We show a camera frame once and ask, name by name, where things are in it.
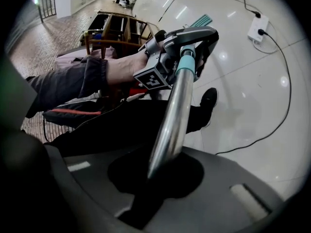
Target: person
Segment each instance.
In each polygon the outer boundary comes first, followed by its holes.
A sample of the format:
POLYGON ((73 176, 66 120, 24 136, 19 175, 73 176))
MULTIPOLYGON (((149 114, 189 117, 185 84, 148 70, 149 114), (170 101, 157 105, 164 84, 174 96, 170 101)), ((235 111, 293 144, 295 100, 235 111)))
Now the person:
MULTIPOLYGON (((133 74, 148 61, 144 52, 124 58, 103 60, 87 56, 72 67, 52 70, 27 79, 37 92, 26 117, 52 109, 74 98, 90 96, 110 85, 134 81, 133 74)), ((208 125, 218 99, 215 88, 202 96, 200 106, 191 106, 187 133, 208 125)), ((167 101, 134 100, 97 116, 48 143, 63 157, 117 150, 137 144, 152 145, 163 120, 167 101)))

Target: hand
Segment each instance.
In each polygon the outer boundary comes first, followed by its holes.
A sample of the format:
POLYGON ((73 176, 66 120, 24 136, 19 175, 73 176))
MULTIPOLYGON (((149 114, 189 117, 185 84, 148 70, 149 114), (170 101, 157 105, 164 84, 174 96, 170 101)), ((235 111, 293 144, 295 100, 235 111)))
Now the hand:
POLYGON ((130 82, 134 73, 143 69, 148 61, 144 51, 107 62, 106 78, 108 85, 130 82))

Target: chrome tube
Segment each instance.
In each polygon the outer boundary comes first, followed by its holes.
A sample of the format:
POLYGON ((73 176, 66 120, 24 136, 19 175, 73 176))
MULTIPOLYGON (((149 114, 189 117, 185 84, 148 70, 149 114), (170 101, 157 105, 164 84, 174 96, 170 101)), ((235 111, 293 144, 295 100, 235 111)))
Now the chrome tube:
POLYGON ((164 120, 149 160, 148 179, 154 176, 159 167, 181 152, 189 119, 193 78, 193 72, 188 69, 177 72, 164 120))

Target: black shoe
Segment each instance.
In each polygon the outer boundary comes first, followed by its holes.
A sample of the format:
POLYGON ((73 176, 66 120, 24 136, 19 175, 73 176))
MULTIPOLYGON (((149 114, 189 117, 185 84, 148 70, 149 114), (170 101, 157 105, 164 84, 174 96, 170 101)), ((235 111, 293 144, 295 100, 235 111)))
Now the black shoe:
POLYGON ((212 107, 214 108, 218 101, 218 91, 212 87, 208 89, 202 96, 200 106, 201 107, 212 107))

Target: gray sleeve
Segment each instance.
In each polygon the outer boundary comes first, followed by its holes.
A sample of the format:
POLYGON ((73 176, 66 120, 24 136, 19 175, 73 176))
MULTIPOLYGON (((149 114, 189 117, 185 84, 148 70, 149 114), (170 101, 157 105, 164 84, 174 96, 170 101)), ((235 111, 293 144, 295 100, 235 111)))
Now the gray sleeve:
POLYGON ((106 60, 88 56, 72 67, 28 78, 28 83, 37 92, 37 97, 26 117, 31 118, 39 111, 52 109, 71 99, 90 96, 100 89, 107 89, 106 64, 106 60))

